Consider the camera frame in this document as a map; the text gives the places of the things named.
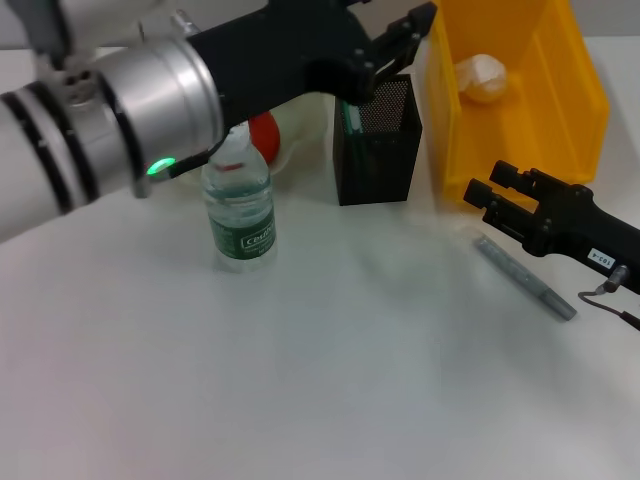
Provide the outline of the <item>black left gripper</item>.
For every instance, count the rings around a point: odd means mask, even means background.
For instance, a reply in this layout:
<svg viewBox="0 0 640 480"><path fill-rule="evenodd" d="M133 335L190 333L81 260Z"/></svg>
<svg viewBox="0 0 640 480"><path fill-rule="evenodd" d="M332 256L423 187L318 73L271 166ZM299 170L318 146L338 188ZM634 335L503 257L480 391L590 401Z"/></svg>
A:
<svg viewBox="0 0 640 480"><path fill-rule="evenodd" d="M191 36L190 45L214 80L225 124L237 125L311 92L351 104L369 101L374 77L386 80L413 64L438 10L431 1L414 8L372 43L348 6L270 1Z"/></svg>

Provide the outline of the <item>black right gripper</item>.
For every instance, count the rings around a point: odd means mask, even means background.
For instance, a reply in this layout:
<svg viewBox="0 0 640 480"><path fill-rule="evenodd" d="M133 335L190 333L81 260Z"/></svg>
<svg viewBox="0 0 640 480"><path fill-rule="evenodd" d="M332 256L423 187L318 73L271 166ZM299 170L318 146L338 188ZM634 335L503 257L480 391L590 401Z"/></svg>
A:
<svg viewBox="0 0 640 480"><path fill-rule="evenodd" d="M625 266L629 275L623 286L639 292L639 230L600 209L591 190L565 188L564 182L538 169L520 172L504 161L495 164L490 181L539 201L530 225L529 211L472 179L463 199L485 210L484 223L536 257L563 255L606 277Z"/></svg>

